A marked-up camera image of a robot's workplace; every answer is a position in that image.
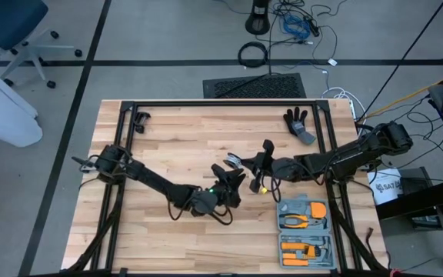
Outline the black stand base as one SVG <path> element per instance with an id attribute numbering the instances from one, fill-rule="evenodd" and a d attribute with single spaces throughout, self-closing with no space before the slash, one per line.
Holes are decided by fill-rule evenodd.
<path id="1" fill-rule="evenodd" d="M 251 11 L 245 21 L 245 30 L 253 35 L 264 35 L 270 29 L 268 7 L 270 0 L 252 0 Z"/>

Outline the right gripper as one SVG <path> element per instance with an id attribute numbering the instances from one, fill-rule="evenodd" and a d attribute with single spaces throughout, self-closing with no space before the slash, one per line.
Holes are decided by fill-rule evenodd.
<path id="1" fill-rule="evenodd" d="M 250 170 L 255 177 L 255 179 L 250 182 L 249 188 L 252 192 L 259 192 L 264 177 L 269 176 L 271 177 L 271 181 L 275 183 L 271 185 L 270 192 L 280 192 L 279 186 L 281 182 L 276 182 L 275 173 L 272 168 L 272 163 L 275 161 L 275 159 L 272 158 L 273 151 L 275 150 L 274 144 L 272 141 L 266 139 L 263 141 L 262 147 L 264 151 L 258 152 L 256 156 L 241 159 L 241 162 L 243 162 L 242 165 Z"/>

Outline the white trash bin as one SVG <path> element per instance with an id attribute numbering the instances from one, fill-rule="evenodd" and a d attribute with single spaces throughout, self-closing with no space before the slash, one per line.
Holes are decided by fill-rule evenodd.
<path id="1" fill-rule="evenodd" d="M 37 110 L 0 79 L 0 140 L 24 148 L 39 142 Z"/>

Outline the black power strip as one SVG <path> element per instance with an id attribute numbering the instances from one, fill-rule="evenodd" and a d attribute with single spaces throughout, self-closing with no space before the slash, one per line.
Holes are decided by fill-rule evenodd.
<path id="1" fill-rule="evenodd" d="M 310 32 L 314 37 L 318 37 L 320 35 L 319 28 L 317 26 L 317 22 L 312 17 L 307 17 L 306 22 L 309 25 Z"/>

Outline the orange tape measure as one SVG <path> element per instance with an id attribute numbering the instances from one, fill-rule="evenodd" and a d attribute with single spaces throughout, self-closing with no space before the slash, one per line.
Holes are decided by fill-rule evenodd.
<path id="1" fill-rule="evenodd" d="M 327 215 L 326 204 L 323 202 L 311 202 L 310 211 L 313 219 L 323 219 Z"/>

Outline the blue office chair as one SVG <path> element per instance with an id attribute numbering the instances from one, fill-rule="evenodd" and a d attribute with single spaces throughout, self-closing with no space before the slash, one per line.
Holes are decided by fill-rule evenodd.
<path id="1" fill-rule="evenodd" d="M 71 45 L 46 45 L 42 38 L 50 36 L 58 39 L 55 30 L 45 29 L 33 36 L 35 29 L 48 13 L 48 6 L 42 0 L 0 0 L 0 53 L 11 52 L 15 58 L 9 62 L 0 74 L 0 79 L 12 87 L 14 82 L 8 78 L 22 63 L 30 61 L 36 67 L 41 79 L 48 88 L 55 88 L 56 83 L 46 78 L 43 65 L 43 52 L 48 50 L 72 50 L 75 57 L 83 56 L 82 50 Z"/>

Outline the black clamp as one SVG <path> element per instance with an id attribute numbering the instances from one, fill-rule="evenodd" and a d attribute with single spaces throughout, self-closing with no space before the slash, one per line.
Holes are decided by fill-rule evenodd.
<path id="1" fill-rule="evenodd" d="M 143 134 L 145 132 L 145 122 L 150 118 L 151 115 L 147 112 L 137 112 L 134 118 L 135 131 L 139 134 Z"/>

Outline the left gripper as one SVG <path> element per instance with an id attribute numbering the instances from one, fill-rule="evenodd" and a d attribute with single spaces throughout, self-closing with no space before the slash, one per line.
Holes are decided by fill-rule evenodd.
<path id="1" fill-rule="evenodd" d="M 227 172 L 217 164 L 211 166 L 214 176 L 217 178 L 213 186 L 213 193 L 217 196 L 217 205 L 226 205 L 236 209 L 240 206 L 241 197 L 238 188 L 243 183 L 246 174 L 231 175 L 228 181 Z"/>

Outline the grey tool case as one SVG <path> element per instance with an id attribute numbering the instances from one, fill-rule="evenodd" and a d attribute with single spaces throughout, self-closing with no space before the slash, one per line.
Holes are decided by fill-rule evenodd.
<path id="1" fill-rule="evenodd" d="M 299 214 L 311 217 L 310 203 L 323 202 L 326 204 L 327 220 L 325 225 L 313 225 L 306 229 L 283 229 L 279 226 L 279 216 L 284 214 Z M 280 266 L 283 269 L 310 269 L 310 270 L 333 270 L 336 268 L 335 247 L 333 245 L 333 235 L 331 230 L 331 216 L 328 203 L 323 199 L 310 199 L 306 195 L 301 195 L 294 199 L 281 199 L 276 205 L 276 219 L 278 234 L 278 256 Z M 282 242 L 303 242 L 316 246 L 317 257 L 314 259 L 306 259 L 309 266 L 284 266 L 282 260 Z"/>

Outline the orange handled pliers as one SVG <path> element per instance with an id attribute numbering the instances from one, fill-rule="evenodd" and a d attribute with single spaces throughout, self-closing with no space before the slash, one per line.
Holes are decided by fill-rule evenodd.
<path id="1" fill-rule="evenodd" d="M 279 216 L 279 226 L 283 229 L 306 229 L 313 225 L 325 225 L 326 219 L 314 219 L 307 215 L 284 214 Z"/>

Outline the thin black pole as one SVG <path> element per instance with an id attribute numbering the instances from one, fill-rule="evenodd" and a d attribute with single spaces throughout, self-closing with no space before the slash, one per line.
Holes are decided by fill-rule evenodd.
<path id="1" fill-rule="evenodd" d="M 388 78 L 386 79 L 386 81 L 384 82 L 384 84 L 381 86 L 381 88 L 378 90 L 377 94 L 375 95 L 375 97 L 371 100 L 371 102 L 369 103 L 369 105 L 367 106 L 367 108 L 364 111 L 364 114 L 355 120 L 355 123 L 361 122 L 363 119 L 365 119 L 365 114 L 369 112 L 369 110 L 371 109 L 371 107 L 374 105 L 374 103 L 377 101 L 379 95 L 385 90 L 386 85 L 391 81 L 392 77 L 395 75 L 395 73 L 397 72 L 397 70 L 399 69 L 399 67 L 401 65 L 403 65 L 403 62 L 405 61 L 405 59 L 408 57 L 408 54 L 411 52 L 411 50 L 415 47 L 415 45 L 417 44 L 417 42 L 419 41 L 419 39 L 423 36 L 423 34 L 425 33 L 425 31 L 427 30 L 427 28 L 429 27 L 429 25 L 433 22 L 433 20 L 435 19 L 436 15 L 442 10 L 443 8 L 443 0 L 441 2 L 441 4 L 436 8 L 435 12 L 433 13 L 433 15 L 430 17 L 430 19 L 427 21 L 427 23 L 425 24 L 425 26 L 422 28 L 422 30 L 420 31 L 420 33 L 417 35 L 417 37 L 415 38 L 415 40 L 410 44 L 410 46 L 408 47 L 408 49 L 406 50 L 406 52 L 403 54 L 403 56 L 401 57 L 401 59 L 398 61 L 398 63 L 395 65 L 395 68 L 393 69 L 393 71 L 391 72 L 391 74 L 388 76 Z"/>

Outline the black floor mat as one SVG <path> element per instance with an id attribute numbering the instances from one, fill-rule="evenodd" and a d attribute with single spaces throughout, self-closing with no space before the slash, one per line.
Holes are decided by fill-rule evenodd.
<path id="1" fill-rule="evenodd" d="M 306 98 L 298 73 L 202 81 L 204 98 Z"/>

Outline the black grey work glove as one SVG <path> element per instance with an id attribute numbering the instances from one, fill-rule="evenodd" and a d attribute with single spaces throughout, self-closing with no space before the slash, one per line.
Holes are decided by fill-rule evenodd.
<path id="1" fill-rule="evenodd" d="M 300 110 L 299 107 L 288 109 L 283 115 L 283 119 L 288 127 L 288 131 L 305 145 L 311 145 L 315 137 L 306 130 L 305 119 L 308 115 L 307 110 Z"/>

